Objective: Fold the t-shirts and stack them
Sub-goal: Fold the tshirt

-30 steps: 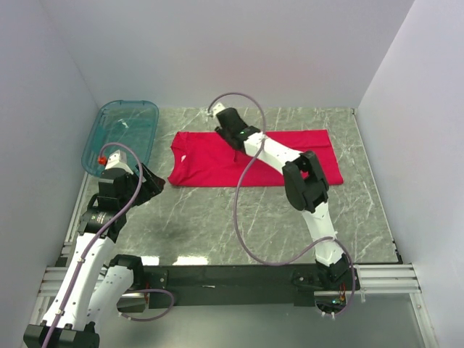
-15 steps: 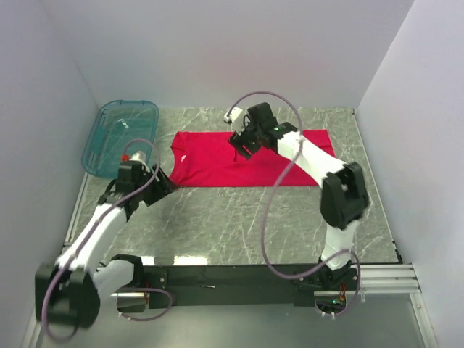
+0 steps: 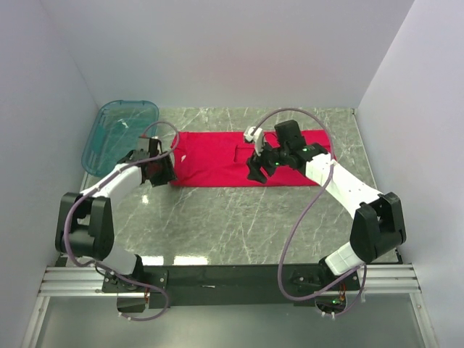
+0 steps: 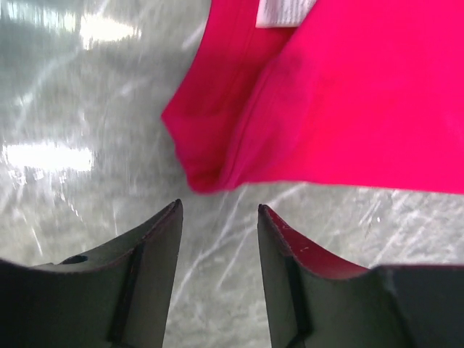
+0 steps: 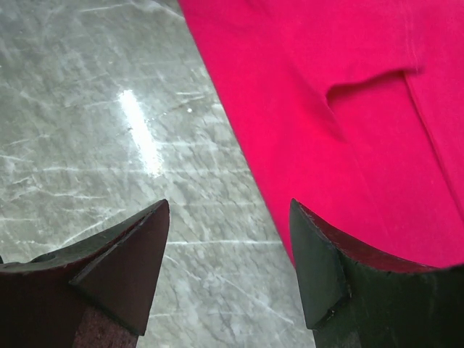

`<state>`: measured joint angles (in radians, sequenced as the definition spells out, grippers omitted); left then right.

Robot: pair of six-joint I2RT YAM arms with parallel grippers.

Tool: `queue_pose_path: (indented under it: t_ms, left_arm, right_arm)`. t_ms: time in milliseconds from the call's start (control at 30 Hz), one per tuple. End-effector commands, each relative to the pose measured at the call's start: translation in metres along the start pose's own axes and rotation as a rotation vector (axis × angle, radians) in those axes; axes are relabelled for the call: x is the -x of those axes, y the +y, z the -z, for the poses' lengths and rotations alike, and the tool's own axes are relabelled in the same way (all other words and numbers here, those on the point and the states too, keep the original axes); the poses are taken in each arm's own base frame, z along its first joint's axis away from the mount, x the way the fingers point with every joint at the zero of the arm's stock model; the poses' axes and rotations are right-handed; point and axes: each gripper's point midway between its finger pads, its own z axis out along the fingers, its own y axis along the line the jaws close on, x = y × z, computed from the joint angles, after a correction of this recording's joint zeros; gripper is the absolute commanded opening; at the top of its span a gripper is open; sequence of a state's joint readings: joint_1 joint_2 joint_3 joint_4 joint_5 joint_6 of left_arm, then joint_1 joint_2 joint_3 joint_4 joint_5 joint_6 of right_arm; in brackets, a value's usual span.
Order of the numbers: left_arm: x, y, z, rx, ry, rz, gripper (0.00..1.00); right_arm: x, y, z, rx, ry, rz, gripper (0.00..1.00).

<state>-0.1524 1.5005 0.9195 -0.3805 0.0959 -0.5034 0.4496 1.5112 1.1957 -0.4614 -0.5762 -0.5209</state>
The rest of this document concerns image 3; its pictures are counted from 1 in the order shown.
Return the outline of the teal transparent plastic bin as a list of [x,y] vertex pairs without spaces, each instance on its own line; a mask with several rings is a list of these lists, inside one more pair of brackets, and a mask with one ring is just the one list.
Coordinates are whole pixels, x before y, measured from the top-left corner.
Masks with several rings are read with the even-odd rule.
[[115,100],[99,110],[83,150],[81,164],[92,176],[104,177],[117,161],[135,149],[138,137],[158,121],[160,111],[150,101]]

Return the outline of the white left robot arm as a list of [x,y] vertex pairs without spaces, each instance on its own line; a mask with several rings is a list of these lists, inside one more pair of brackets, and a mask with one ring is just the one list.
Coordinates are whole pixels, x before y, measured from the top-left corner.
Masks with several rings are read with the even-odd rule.
[[138,145],[108,175],[80,193],[67,193],[60,202],[55,248],[68,257],[87,257],[119,275],[128,291],[145,281],[141,257],[115,244],[113,208],[146,181],[153,187],[176,179],[170,153],[155,137],[141,136]]

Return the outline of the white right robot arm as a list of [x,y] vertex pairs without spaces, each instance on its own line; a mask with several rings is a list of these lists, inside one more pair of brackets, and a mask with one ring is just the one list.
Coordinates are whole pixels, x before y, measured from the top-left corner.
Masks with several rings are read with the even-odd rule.
[[344,273],[405,242],[402,204],[396,194],[382,194],[351,174],[322,145],[308,144],[296,121],[276,125],[275,132],[277,147],[265,140],[263,129],[245,130],[244,140],[254,145],[246,161],[247,178],[266,183],[278,167],[287,166],[323,187],[352,218],[349,241],[322,260],[324,267],[318,271],[321,286],[335,289]]

